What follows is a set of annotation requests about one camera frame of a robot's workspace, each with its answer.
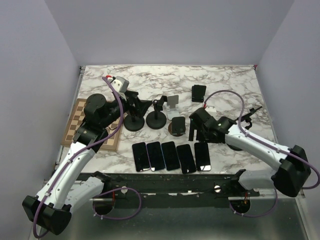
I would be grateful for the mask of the pink-edged black phone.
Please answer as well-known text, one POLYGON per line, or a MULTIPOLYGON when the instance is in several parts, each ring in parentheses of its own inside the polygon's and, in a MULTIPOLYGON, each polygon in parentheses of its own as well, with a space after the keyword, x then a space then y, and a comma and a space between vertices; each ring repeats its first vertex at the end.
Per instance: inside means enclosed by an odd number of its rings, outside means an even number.
POLYGON ((144 172, 151 168, 145 142, 139 142, 132 145, 135 169, 137 172, 144 172))

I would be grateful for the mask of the blue-edged black phone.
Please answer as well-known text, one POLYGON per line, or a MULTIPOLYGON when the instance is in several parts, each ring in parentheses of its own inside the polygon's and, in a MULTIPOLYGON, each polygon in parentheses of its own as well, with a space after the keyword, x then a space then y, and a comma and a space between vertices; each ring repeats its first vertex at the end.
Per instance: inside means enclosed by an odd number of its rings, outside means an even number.
POLYGON ((160 171, 165 168, 165 161, 161 149, 161 144, 151 142, 146 145, 151 171, 160 171))

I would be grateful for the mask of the black phone dark case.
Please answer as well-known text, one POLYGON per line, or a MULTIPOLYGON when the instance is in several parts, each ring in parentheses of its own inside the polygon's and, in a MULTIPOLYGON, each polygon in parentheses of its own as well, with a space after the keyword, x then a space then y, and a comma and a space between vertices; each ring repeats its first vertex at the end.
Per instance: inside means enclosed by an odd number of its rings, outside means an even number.
POLYGON ((161 144, 162 154, 168 171, 177 170, 181 167, 176 145, 173 141, 164 142, 161 144))

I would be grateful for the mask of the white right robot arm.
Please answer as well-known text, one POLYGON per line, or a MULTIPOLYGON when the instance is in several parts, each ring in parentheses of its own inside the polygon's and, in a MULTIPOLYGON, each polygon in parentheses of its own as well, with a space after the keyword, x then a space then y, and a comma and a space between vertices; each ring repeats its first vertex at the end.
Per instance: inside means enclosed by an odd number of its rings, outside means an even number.
POLYGON ((197 132, 200 142, 226 144, 240 149, 265 162, 264 170, 240 170, 230 183, 230 191, 241 196, 247 190, 276 189, 288 197, 296 197, 311 174, 303 148, 289 148, 266 140, 246 129, 239 128, 228 117, 215 119, 205 108, 200 107, 190 115, 189 137, 197 132))

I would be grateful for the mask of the black round-base stand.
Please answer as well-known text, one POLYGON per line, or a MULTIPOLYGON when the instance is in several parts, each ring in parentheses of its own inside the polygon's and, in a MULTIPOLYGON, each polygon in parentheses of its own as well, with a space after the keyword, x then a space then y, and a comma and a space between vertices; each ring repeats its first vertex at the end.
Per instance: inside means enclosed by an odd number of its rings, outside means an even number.
MULTIPOLYGON (((254 107, 250 108, 249 112, 241 117, 241 122, 246 122, 248 124, 247 126, 244 127, 246 130, 249 130, 253 126, 251 116, 254 115, 257 111, 259 111, 262 108, 263 108, 262 106, 259 106, 257 108, 254 108, 254 107)), ((235 146, 229 145, 229 144, 227 144, 227 145, 230 149, 232 149, 234 151, 237 151, 237 152, 242 151, 242 149, 240 149, 238 147, 235 147, 235 146)))
POLYGON ((137 132, 145 125, 145 119, 139 111, 129 111, 123 120, 124 127, 130 132, 137 132))
POLYGON ((146 124, 153 130, 159 130, 166 125, 167 117, 162 112, 163 104, 167 102, 167 96, 162 95, 159 100, 155 99, 153 101, 154 111, 150 112, 146 117, 146 124))

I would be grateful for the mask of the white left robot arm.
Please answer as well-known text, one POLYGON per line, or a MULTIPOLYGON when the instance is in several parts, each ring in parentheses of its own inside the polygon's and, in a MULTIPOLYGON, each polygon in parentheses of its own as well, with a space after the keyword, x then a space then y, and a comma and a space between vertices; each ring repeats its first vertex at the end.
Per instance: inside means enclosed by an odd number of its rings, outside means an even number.
POLYGON ((108 102, 104 95, 89 96, 83 108, 84 118, 76 130, 69 151, 50 180, 36 194, 28 195, 22 202, 23 209, 32 221, 33 235, 40 239, 37 226, 46 233, 61 234, 68 226, 73 213, 89 199, 111 197, 115 191, 124 194, 129 187, 116 187, 111 177, 97 171, 81 186, 72 190, 82 169, 94 157, 105 141, 119 131, 124 113, 143 118, 151 100, 140 100, 138 93, 127 90, 124 96, 115 93, 115 100, 108 102))

